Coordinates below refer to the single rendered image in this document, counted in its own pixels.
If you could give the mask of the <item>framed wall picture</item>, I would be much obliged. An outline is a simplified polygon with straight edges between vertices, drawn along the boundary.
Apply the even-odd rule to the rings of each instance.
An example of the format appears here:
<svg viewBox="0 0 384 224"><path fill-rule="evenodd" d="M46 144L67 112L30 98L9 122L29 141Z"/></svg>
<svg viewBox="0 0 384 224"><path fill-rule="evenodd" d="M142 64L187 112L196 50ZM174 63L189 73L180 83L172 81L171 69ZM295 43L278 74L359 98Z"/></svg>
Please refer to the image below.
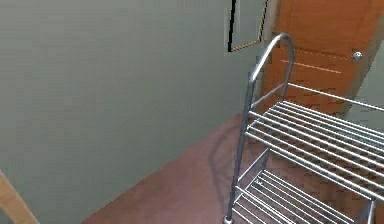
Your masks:
<svg viewBox="0 0 384 224"><path fill-rule="evenodd" d="M227 51L236 52L261 42L269 0L231 0Z"/></svg>

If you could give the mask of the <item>brown wooden room door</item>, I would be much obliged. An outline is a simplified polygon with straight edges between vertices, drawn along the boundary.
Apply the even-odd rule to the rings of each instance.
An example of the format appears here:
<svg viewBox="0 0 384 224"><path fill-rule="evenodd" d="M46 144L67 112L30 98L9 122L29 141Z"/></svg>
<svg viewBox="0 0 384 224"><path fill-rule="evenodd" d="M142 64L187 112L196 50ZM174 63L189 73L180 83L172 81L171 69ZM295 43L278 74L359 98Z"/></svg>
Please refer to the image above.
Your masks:
<svg viewBox="0 0 384 224"><path fill-rule="evenodd" d="M280 0L274 32L290 34L294 45L285 99L342 116L384 40L384 0Z"/></svg>

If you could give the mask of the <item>light wooden board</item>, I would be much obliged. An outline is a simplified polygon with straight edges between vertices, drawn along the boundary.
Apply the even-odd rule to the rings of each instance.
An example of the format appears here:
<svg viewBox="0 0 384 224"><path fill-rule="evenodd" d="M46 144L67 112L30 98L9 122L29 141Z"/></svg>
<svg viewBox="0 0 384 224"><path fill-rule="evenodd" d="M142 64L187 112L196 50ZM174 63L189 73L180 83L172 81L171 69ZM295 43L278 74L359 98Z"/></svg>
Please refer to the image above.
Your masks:
<svg viewBox="0 0 384 224"><path fill-rule="evenodd" d="M12 220L13 224L40 224L1 169L0 209Z"/></svg>

